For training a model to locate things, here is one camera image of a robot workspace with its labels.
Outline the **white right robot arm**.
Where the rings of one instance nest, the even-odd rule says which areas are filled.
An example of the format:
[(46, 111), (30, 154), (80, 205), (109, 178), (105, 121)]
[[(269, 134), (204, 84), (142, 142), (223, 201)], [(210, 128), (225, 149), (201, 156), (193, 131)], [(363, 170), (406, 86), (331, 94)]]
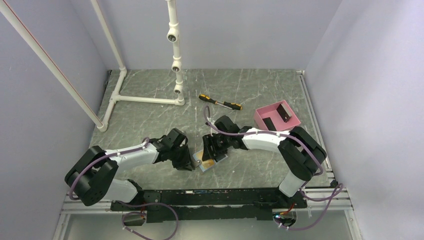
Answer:
[(282, 208), (289, 207), (295, 201), (296, 192), (314, 176), (324, 172), (322, 163), (327, 158), (326, 151), (300, 126), (285, 131), (239, 127), (226, 115), (206, 125), (215, 132), (202, 137), (204, 161), (217, 161), (228, 153), (229, 148), (281, 154), (289, 169), (275, 194), (276, 203)]

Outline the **orange credit card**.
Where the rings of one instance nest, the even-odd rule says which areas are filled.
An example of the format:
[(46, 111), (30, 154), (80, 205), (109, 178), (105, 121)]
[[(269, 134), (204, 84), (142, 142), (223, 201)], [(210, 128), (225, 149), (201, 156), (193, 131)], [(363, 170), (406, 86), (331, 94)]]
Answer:
[(202, 162), (201, 166), (206, 171), (207, 169), (213, 167), (216, 164), (214, 159), (208, 159)]

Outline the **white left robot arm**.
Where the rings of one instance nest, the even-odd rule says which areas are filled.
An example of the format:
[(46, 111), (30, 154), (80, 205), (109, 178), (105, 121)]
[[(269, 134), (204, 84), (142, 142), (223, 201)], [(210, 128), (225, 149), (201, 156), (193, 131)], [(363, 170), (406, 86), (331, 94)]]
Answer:
[(154, 165), (171, 161), (179, 171), (193, 171), (188, 147), (188, 137), (173, 128), (160, 138), (145, 137), (140, 144), (104, 150), (100, 146), (90, 147), (65, 175), (69, 186), (68, 196), (92, 206), (101, 200), (111, 200), (126, 205), (131, 210), (144, 203), (144, 191), (134, 180), (119, 180), (116, 175), (143, 165)]

